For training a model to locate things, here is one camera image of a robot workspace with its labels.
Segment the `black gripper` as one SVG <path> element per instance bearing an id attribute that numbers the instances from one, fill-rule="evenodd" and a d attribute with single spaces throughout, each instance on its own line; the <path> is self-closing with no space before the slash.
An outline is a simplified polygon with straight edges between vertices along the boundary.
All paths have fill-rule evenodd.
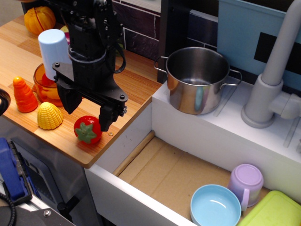
<path id="1" fill-rule="evenodd" d="M 125 58 L 123 49 L 118 44 L 109 47 L 96 59 L 90 59 L 68 48 L 71 64 L 55 62 L 52 68 L 58 95 L 68 114 L 72 114 L 86 98 L 101 106 L 99 124 L 102 132 L 107 132 L 127 108 L 127 95 L 116 84 L 114 74 L 125 69 L 126 61 L 119 69 L 115 68 L 116 53 Z"/>

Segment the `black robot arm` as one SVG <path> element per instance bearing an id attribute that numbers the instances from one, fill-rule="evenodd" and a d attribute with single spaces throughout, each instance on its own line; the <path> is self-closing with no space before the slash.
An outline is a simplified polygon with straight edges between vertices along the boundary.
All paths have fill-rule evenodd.
<path id="1" fill-rule="evenodd" d="M 51 0 L 69 30 L 68 56 L 71 64 L 53 63 L 59 97 L 71 114 L 86 98 L 100 108 L 101 131 L 108 131 L 123 116 L 128 97 L 116 84 L 114 75 L 126 67 L 124 60 L 115 68 L 116 52 L 124 53 L 118 44 L 122 24 L 110 0 Z"/>

